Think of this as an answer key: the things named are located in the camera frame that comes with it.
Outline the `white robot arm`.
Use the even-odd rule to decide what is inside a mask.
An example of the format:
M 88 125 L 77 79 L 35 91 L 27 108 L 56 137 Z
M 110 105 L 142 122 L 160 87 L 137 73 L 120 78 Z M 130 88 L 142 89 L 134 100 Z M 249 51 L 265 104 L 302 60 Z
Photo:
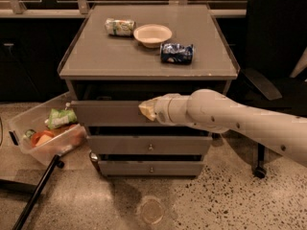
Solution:
M 140 112 L 165 126 L 224 133 L 234 130 L 307 166 L 307 119 L 236 103 L 210 89 L 190 95 L 166 94 L 142 102 Z

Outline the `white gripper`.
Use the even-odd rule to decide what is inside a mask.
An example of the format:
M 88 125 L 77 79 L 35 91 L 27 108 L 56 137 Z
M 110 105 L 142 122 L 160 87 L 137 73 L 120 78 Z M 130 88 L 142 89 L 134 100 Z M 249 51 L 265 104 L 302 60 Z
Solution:
M 191 124 L 187 114 L 189 97 L 179 94 L 167 94 L 142 102 L 138 108 L 149 120 L 157 119 L 165 126 L 186 126 Z

